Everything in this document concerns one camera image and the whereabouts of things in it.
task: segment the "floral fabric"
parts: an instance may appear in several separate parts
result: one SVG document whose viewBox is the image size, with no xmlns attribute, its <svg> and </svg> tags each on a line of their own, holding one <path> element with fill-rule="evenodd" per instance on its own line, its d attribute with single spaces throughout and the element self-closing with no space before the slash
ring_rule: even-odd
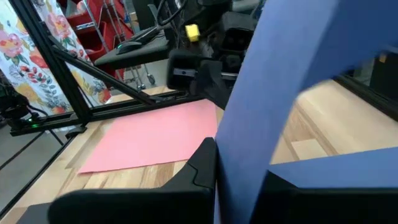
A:
<svg viewBox="0 0 398 224">
<path fill-rule="evenodd" d="M 1 71 L 16 91 L 29 99 L 32 106 L 48 114 L 71 111 L 70 103 L 14 9 L 8 0 L 0 0 L 0 3 L 4 6 L 0 14 Z M 56 0 L 38 0 L 36 3 L 36 11 L 52 35 L 66 49 L 91 63 Z M 68 68 L 93 106 L 102 105 L 111 97 L 102 81 L 73 65 L 68 64 Z"/>
</svg>

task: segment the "pink sheet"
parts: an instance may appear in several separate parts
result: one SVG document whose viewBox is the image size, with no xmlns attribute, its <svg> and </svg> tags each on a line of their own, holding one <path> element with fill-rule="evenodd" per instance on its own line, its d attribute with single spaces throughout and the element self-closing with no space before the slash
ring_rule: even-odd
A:
<svg viewBox="0 0 398 224">
<path fill-rule="evenodd" d="M 79 173 L 189 159 L 216 131 L 216 106 L 208 100 L 117 118 Z"/>
</svg>

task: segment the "computer mouse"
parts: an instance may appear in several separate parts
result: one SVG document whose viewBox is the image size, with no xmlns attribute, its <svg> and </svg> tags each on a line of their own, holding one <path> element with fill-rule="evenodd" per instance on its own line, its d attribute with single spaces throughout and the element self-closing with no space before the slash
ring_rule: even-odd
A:
<svg viewBox="0 0 398 224">
<path fill-rule="evenodd" d="M 129 41 L 126 43 L 119 44 L 116 55 L 124 54 L 133 50 L 140 49 L 142 47 L 142 43 Z"/>
</svg>

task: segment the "wooden surface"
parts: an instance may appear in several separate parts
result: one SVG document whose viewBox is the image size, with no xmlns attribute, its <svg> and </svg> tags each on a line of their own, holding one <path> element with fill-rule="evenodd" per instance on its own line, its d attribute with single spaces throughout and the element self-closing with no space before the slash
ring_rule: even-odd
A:
<svg viewBox="0 0 398 224">
<path fill-rule="evenodd" d="M 157 87 L 146 92 L 168 91 Z M 113 101 L 127 100 L 124 95 Z M 218 121 L 223 112 L 217 110 Z M 37 180 L 0 224 L 15 223 L 29 205 L 47 203 L 78 189 L 160 187 L 185 161 L 77 175 L 113 119 L 90 123 Z M 272 163 L 398 146 L 398 123 L 339 84 L 328 81 L 302 93 L 292 108 Z"/>
</svg>

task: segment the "wheel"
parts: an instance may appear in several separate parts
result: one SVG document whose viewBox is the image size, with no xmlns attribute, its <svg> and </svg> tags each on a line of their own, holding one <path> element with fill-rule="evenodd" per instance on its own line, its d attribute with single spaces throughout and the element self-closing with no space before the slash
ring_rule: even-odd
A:
<svg viewBox="0 0 398 224">
<path fill-rule="evenodd" d="M 155 85 L 155 82 L 156 82 L 155 77 L 151 74 L 148 74 L 147 77 L 148 77 L 150 84 Z"/>
</svg>

